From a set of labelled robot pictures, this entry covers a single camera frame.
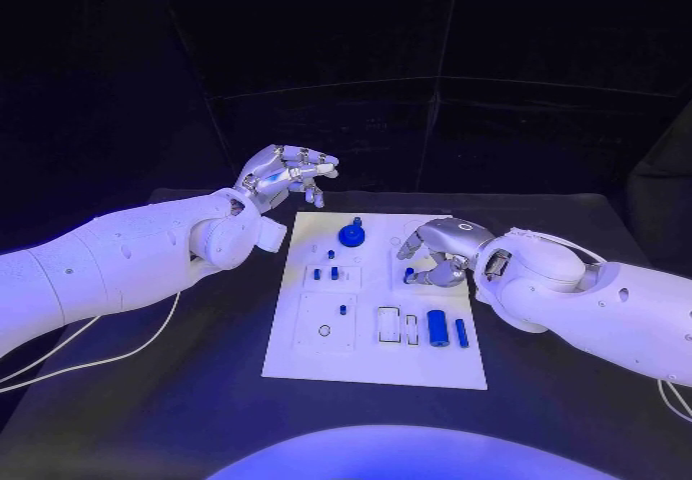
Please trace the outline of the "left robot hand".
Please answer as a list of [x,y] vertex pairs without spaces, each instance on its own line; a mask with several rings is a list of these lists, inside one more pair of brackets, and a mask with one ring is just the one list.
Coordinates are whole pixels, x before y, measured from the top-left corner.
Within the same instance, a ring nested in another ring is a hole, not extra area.
[[234,189],[250,199],[261,214],[273,210],[291,192],[324,207],[316,178],[336,178],[339,159],[307,147],[268,145],[247,161]]

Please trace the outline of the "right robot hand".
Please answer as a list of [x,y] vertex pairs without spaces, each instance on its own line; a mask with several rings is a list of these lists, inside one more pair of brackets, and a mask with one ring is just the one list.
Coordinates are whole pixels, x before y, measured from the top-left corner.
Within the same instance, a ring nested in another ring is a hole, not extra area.
[[496,239],[479,224],[459,218],[434,219],[423,224],[407,238],[397,258],[408,260],[423,246],[427,247],[435,267],[427,271],[408,268],[405,284],[453,288],[466,280],[466,273],[476,269],[477,259]]

